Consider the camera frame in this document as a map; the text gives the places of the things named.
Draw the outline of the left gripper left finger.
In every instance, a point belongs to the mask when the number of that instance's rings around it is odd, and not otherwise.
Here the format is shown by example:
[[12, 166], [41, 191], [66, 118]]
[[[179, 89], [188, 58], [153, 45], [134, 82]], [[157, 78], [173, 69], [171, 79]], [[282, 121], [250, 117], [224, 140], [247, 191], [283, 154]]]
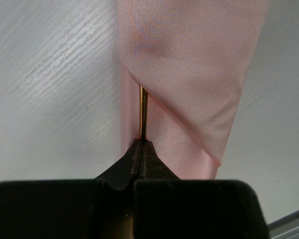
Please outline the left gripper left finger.
[[0, 182], [0, 239], [131, 239], [141, 150], [94, 179]]

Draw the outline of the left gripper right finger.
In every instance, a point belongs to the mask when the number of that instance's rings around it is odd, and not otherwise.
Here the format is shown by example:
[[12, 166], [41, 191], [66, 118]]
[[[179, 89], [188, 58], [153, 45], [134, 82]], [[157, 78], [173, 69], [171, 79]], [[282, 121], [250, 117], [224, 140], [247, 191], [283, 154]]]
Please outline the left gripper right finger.
[[134, 184], [137, 239], [267, 239], [255, 191], [239, 180], [180, 180], [141, 144]]

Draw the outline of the gold fork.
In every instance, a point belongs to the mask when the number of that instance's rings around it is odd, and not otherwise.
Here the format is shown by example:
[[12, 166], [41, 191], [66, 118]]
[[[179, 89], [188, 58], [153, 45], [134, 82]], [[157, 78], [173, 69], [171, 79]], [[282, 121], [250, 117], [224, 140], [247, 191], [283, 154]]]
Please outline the gold fork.
[[140, 139], [147, 139], [147, 119], [148, 119], [148, 92], [140, 86]]

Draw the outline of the pink satin napkin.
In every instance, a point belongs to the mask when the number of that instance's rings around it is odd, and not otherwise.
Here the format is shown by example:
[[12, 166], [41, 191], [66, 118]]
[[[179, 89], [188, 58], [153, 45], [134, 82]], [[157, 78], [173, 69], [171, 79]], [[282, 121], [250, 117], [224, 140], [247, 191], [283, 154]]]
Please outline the pink satin napkin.
[[214, 179], [269, 6], [267, 0], [120, 0], [121, 150], [147, 139], [182, 179]]

